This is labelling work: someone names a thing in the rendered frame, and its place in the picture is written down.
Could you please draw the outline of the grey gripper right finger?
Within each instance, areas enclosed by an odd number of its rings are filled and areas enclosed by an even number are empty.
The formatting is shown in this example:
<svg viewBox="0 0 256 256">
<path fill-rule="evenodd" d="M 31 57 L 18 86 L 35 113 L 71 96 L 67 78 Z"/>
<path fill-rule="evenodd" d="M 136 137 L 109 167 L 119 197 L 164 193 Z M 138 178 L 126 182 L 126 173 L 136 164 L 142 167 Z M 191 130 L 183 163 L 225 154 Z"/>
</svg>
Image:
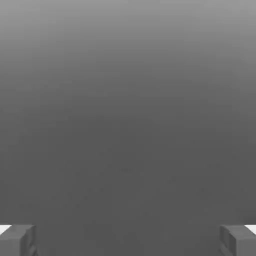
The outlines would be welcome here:
<svg viewBox="0 0 256 256">
<path fill-rule="evenodd" d="M 256 224 L 221 225 L 219 239 L 222 256 L 256 256 Z"/>
</svg>

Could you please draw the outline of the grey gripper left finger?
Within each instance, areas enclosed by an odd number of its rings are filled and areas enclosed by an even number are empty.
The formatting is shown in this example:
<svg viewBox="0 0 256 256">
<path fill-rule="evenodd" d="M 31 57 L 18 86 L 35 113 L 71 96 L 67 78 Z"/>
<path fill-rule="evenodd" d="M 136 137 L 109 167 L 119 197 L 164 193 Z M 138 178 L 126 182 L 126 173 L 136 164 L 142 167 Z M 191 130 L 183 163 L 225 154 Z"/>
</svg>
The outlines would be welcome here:
<svg viewBox="0 0 256 256">
<path fill-rule="evenodd" d="M 33 224 L 0 224 L 0 256 L 38 256 Z"/>
</svg>

